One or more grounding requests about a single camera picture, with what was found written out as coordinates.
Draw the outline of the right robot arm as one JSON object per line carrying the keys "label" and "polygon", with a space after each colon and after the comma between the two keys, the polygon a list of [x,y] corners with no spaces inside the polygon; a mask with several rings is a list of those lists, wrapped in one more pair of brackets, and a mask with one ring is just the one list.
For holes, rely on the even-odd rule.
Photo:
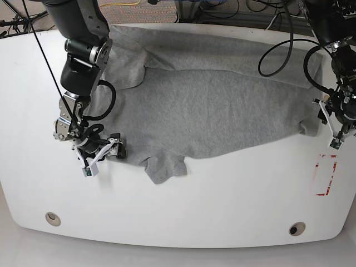
{"label": "right robot arm", "polygon": [[[101,79],[112,47],[109,26],[97,1],[43,1],[59,32],[66,38],[66,63],[60,83],[66,90],[61,96],[60,116],[55,122],[54,137],[60,141],[74,141],[84,168],[87,160],[102,161],[106,156],[126,158],[121,135],[113,133],[106,140],[100,137],[103,125],[116,101],[112,84]],[[97,86],[108,87],[111,102],[107,110],[97,116],[86,116],[91,93]]]}

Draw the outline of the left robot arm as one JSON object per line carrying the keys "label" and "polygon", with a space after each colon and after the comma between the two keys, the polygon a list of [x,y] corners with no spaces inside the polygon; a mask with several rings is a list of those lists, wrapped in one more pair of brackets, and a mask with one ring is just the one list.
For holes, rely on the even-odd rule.
{"label": "left robot arm", "polygon": [[329,95],[326,110],[342,124],[337,138],[355,130],[355,1],[297,1],[319,45],[331,50],[331,67],[339,88],[318,87]]}

